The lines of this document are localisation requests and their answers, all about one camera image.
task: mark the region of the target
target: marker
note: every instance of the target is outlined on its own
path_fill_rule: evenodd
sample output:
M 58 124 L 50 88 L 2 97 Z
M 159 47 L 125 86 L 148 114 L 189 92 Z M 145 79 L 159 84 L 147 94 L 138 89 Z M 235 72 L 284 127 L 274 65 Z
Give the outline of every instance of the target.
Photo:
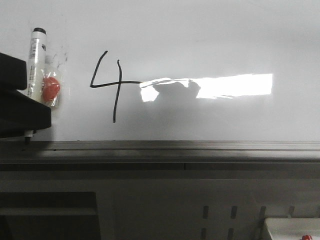
M 31 34 L 29 58 L 27 62 L 27 89 L 26 96 L 41 103 L 42 87 L 46 61 L 47 33 L 46 30 L 36 27 Z M 24 132 L 25 142 L 33 137 L 33 130 Z

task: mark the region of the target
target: black marker writing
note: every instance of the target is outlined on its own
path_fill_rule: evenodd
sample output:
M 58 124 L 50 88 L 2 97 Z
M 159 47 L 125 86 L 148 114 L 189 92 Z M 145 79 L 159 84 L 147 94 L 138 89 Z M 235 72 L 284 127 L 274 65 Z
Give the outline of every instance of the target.
M 102 61 L 102 59 L 104 58 L 104 56 L 107 54 L 108 51 L 105 51 L 101 57 L 98 60 L 98 63 L 96 64 L 92 79 L 91 79 L 91 83 L 90 83 L 90 87 L 91 88 L 101 88 L 101 87 L 107 87 L 107 86 L 111 86 L 111 85 L 118 85 L 118 89 L 116 91 L 116 97 L 115 97 L 115 102 L 114 102 L 114 107 L 113 107 L 113 123 L 116 122 L 116 112 L 117 112 L 117 105 L 118 105 L 118 100 L 119 100 L 119 94 L 120 94 L 120 88 L 121 88 L 121 84 L 140 84 L 140 81 L 122 81 L 122 69 L 120 66 L 120 61 L 117 61 L 117 65 L 119 68 L 119 81 L 116 82 L 110 82 L 110 83 L 104 83 L 104 84 L 98 84 L 98 85 L 94 85 L 94 80 L 97 74 L 97 71 L 99 69 L 99 65 Z

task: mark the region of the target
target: metal ledge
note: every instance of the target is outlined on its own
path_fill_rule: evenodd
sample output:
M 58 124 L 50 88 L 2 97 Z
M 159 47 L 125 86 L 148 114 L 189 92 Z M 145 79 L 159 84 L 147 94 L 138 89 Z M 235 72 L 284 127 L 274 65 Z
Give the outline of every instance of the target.
M 320 142 L 0 141 L 0 164 L 320 163 Z

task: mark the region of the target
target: whiteboard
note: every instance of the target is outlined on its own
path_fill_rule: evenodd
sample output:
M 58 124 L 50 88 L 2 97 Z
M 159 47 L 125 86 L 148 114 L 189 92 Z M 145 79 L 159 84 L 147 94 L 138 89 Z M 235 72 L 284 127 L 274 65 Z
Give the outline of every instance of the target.
M 0 52 L 31 31 L 63 73 L 37 141 L 320 141 L 320 1 L 1 1 Z M 123 81 L 113 123 L 120 60 Z

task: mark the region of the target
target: white marker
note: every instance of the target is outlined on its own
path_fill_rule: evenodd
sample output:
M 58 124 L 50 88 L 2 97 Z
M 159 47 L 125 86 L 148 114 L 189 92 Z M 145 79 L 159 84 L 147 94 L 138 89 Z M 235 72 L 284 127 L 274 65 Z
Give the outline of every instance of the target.
M 42 101 L 46 44 L 46 31 L 40 27 L 35 28 L 31 34 L 29 59 L 27 64 L 26 95 L 39 103 Z

